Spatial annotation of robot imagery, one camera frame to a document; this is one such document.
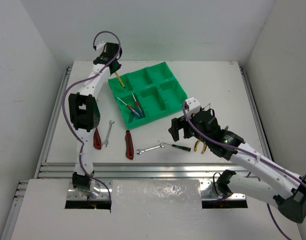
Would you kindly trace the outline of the small yellow utility knife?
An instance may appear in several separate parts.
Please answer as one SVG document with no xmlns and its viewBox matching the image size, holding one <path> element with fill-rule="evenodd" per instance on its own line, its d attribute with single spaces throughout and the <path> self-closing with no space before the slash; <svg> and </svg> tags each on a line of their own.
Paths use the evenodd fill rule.
<svg viewBox="0 0 306 240">
<path fill-rule="evenodd" d="M 120 75 L 119 75 L 117 72 L 115 72 L 115 75 L 116 75 L 118 81 L 120 82 L 121 86 L 122 86 L 123 88 L 125 88 L 125 84 L 124 84 L 122 78 L 120 77 Z"/>
</svg>

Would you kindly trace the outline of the blue screwdriver red collar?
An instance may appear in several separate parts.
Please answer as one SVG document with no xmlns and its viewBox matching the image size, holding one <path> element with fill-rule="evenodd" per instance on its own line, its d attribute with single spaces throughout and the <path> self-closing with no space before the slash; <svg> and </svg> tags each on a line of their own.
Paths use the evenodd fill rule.
<svg viewBox="0 0 306 240">
<path fill-rule="evenodd" d="M 121 98 L 118 97 L 118 99 L 119 99 L 123 104 L 125 104 L 125 105 L 127 106 L 127 108 L 128 108 L 129 110 L 131 110 L 131 112 L 132 112 L 133 114 L 135 114 L 137 117 L 141 118 L 141 115 L 140 115 L 133 107 L 131 107 L 130 105 L 128 105 L 127 103 L 125 103 Z"/>
</svg>

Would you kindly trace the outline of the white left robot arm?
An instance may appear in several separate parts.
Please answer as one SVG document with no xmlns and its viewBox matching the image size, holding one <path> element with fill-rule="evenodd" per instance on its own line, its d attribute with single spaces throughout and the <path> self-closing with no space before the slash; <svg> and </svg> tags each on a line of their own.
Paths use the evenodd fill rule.
<svg viewBox="0 0 306 240">
<path fill-rule="evenodd" d="M 72 185 L 83 193 L 91 193 L 95 186 L 90 153 L 93 137 L 100 123 L 96 98 L 104 82 L 121 68 L 121 64 L 118 63 L 122 53 L 120 44 L 101 41 L 94 48 L 100 55 L 93 61 L 89 77 L 79 91 L 68 96 L 70 122 L 78 140 L 78 157 L 72 175 Z"/>
</svg>

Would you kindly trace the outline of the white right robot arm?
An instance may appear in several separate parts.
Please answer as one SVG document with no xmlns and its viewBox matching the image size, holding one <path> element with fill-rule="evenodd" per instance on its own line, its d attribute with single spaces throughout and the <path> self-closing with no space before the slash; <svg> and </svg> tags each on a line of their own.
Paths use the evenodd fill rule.
<svg viewBox="0 0 306 240">
<path fill-rule="evenodd" d="M 179 130 L 184 138 L 195 137 L 205 143 L 219 158 L 244 167 L 261 182 L 247 180 L 233 170 L 225 170 L 213 184 L 216 196 L 233 193 L 249 195 L 266 202 L 287 219 L 303 223 L 306 217 L 306 174 L 286 170 L 253 149 L 242 137 L 221 128 L 213 109 L 199 109 L 188 116 L 173 118 L 168 132 L 174 141 L 179 140 Z"/>
</svg>

